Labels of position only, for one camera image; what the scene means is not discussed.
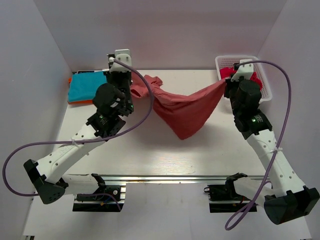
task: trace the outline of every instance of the black mount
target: black mount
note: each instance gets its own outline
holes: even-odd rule
[[[92,102],[96,113],[87,120],[95,130],[95,136],[113,136],[126,124],[119,116],[128,116],[134,111],[131,98],[131,72],[108,72],[107,83],[96,91]]]
[[[224,96],[230,99],[234,123],[244,139],[260,131],[272,130],[272,125],[266,115],[261,112],[259,101],[261,92],[259,85],[241,77],[238,81],[226,79]]]
[[[269,219],[276,225],[306,216],[319,200],[319,192],[315,188],[303,187],[304,190],[286,196],[265,196],[264,210]]]
[[[37,170],[38,163],[31,159],[26,161],[23,166],[44,204],[51,204],[65,194],[69,185],[62,178],[55,184],[47,182],[47,177],[40,175]],[[102,177],[96,173],[92,173],[91,176],[97,181],[97,189],[94,193],[104,193],[106,185]]]
[[[234,182],[237,181],[238,179],[246,178],[246,177],[248,177],[248,175],[244,173],[236,173],[226,178],[225,189],[227,190],[231,198],[236,199],[237,197],[240,196],[239,194],[236,193]]]

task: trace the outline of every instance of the white wall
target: white wall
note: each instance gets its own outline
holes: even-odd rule
[[[71,71],[32,0],[0,3],[0,165],[15,148],[53,139],[65,112]],[[23,193],[33,186],[23,163],[44,156],[32,147],[14,157],[8,180]],[[1,239],[20,239],[30,199],[11,194],[0,181]]]
[[[286,0],[34,0],[73,71],[129,48],[138,69],[212,69],[257,55]]]
[[[320,1],[288,0],[259,58],[282,66],[292,83],[292,105],[282,147],[292,167],[309,188],[320,191]],[[288,89],[281,73],[265,67],[273,99],[268,117],[280,133]],[[320,239],[320,202],[306,217],[312,239]]]

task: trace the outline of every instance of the white basket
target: white basket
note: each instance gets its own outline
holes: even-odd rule
[[[215,66],[218,73],[218,78],[221,80],[220,69],[223,68],[233,68],[234,63],[239,63],[241,59],[252,59],[252,60],[259,60],[256,56],[247,56],[247,55],[224,55],[224,56],[217,56],[215,58]],[[260,63],[255,63],[253,65],[253,70],[256,72],[256,76],[262,82],[262,89],[261,89],[261,100],[260,103],[270,101],[272,99],[271,89],[265,75],[265,72]]]

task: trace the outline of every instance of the red cloth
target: red cloth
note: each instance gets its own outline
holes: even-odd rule
[[[207,121],[216,108],[225,91],[224,80],[218,81],[189,96],[173,94],[160,88],[160,78],[149,75],[144,78],[150,84],[154,94],[154,111],[170,126],[181,139],[194,135]],[[132,73],[131,94],[136,98],[148,95],[148,89],[142,80]]]
[[[221,79],[225,79],[230,77],[231,74],[235,74],[237,70],[234,70],[232,67],[225,67],[220,69],[220,76]],[[251,81],[254,81],[255,83],[259,84],[260,90],[262,89],[262,82],[259,78],[257,78],[257,73],[254,72],[250,78]]]

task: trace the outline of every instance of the teal towel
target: teal towel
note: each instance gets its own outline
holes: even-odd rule
[[[68,102],[92,100],[99,86],[105,84],[107,78],[103,71],[86,72],[72,75]]]

